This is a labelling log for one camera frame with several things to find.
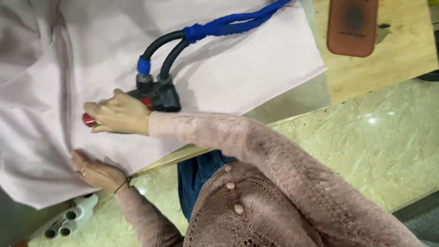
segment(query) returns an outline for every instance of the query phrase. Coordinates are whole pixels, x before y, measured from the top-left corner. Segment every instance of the woman's left hand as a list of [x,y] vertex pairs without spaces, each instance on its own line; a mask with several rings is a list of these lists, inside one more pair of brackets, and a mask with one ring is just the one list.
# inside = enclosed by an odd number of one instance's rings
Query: woman's left hand
[[75,175],[95,188],[120,193],[130,187],[123,171],[98,160],[91,161],[79,150],[72,152],[72,161],[78,169]]

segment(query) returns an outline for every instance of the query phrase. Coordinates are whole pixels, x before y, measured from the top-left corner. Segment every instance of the woman's right hand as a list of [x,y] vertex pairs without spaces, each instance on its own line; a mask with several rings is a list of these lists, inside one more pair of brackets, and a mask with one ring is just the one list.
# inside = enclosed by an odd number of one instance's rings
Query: woman's right hand
[[115,89],[113,93],[114,97],[101,104],[84,103],[84,110],[101,124],[94,127],[91,132],[149,135],[148,126],[151,111],[142,102],[120,89]]

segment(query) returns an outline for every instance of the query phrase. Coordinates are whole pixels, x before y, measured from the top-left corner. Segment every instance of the bracelet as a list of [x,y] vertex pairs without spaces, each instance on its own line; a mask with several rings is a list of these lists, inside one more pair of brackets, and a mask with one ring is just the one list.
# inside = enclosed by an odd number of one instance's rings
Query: bracelet
[[116,192],[126,183],[126,182],[131,182],[131,177],[126,178],[126,180],[114,191],[114,194],[116,194]]

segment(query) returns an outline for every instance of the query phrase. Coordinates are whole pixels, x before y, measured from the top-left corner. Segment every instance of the wooden table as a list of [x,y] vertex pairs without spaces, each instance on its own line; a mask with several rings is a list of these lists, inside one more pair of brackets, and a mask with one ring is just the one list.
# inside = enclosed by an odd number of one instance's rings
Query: wooden table
[[[389,24],[390,34],[375,46],[373,54],[367,58],[332,54],[326,47],[329,0],[313,0],[313,6],[320,54],[328,67],[325,76],[333,105],[438,68],[427,0],[380,0],[378,24]],[[268,125],[272,127],[300,116],[292,116]],[[208,151],[187,145],[145,167],[134,176]]]

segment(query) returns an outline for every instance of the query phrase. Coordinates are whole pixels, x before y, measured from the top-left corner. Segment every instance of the pink button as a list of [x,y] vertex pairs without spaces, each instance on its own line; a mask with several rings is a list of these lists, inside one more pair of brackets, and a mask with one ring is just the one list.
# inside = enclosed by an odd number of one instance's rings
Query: pink button
[[235,211],[236,211],[238,214],[242,214],[242,213],[244,213],[244,207],[243,207],[241,204],[236,204],[236,205],[235,205]]
[[228,189],[234,189],[234,188],[235,188],[235,184],[234,184],[234,183],[227,183],[227,184],[226,184],[226,187],[227,187]]

